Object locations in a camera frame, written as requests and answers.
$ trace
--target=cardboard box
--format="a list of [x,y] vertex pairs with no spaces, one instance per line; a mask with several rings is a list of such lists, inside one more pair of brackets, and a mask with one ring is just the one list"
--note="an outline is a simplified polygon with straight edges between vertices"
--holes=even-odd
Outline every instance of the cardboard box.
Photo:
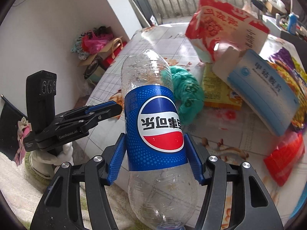
[[265,3],[265,6],[267,7],[268,11],[275,17],[276,14],[285,14],[287,13],[287,11],[280,11],[277,6],[276,3],[272,0],[268,0]]

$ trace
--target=yellow package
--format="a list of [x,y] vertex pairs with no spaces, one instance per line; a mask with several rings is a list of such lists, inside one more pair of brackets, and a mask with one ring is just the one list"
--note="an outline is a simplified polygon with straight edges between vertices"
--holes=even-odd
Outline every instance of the yellow package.
[[224,81],[212,71],[212,65],[206,63],[202,88],[205,93],[205,106],[240,110],[242,99]]

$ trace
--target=blue bottle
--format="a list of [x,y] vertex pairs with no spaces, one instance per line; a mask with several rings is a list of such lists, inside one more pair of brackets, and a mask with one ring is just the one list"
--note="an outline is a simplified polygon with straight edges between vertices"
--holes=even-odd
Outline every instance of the blue bottle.
[[296,33],[296,23],[297,23],[297,16],[296,16],[296,14],[291,13],[289,15],[289,23],[288,23],[288,28],[287,28],[287,31],[290,34],[295,35],[295,33]]

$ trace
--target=pink plastic bag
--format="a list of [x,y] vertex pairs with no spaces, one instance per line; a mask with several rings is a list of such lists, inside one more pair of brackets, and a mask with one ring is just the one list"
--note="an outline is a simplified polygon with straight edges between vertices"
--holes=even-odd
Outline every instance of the pink plastic bag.
[[90,54],[96,54],[113,38],[113,34],[102,34],[97,37],[92,31],[92,39],[89,39],[88,35],[85,35],[82,39],[82,44],[88,48]]

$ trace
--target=blue gripper pad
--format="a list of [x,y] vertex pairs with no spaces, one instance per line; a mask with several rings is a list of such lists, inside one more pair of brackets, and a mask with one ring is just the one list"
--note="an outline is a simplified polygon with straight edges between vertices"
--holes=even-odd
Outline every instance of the blue gripper pad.
[[102,108],[105,108],[105,107],[108,107],[110,105],[114,105],[116,104],[116,102],[114,101],[109,101],[109,102],[105,102],[105,103],[101,103],[101,104],[98,104],[98,105],[94,105],[94,106],[91,106],[86,112],[85,114],[89,114],[91,112],[94,112],[94,111],[97,111],[99,109],[102,109]]
[[194,178],[199,182],[199,184],[203,185],[205,182],[205,178],[203,176],[203,166],[194,148],[193,144],[195,143],[193,139],[190,139],[188,134],[184,134],[184,141],[185,152],[187,154]]
[[125,145],[125,134],[121,133],[119,139],[116,144],[112,147],[115,147],[116,150],[109,162],[107,167],[108,178],[106,179],[109,186],[113,184],[113,182],[117,179],[120,167],[122,165],[122,161],[124,159],[126,153],[126,145]]

